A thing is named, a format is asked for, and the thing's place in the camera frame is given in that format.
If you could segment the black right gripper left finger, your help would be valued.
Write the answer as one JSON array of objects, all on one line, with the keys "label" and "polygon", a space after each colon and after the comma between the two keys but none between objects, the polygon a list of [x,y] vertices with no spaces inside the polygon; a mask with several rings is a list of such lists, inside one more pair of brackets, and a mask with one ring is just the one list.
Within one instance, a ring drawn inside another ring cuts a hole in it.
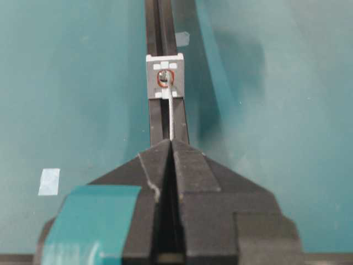
[{"label": "black right gripper left finger", "polygon": [[163,140],[64,199],[34,264],[150,264],[170,154]]}]

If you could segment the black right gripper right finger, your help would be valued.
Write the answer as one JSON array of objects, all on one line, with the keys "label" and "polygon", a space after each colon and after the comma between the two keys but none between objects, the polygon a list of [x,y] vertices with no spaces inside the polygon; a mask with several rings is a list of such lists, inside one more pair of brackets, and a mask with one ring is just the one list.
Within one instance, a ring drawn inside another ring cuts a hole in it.
[{"label": "black right gripper right finger", "polygon": [[304,264],[272,192],[184,142],[172,149],[187,264]]}]

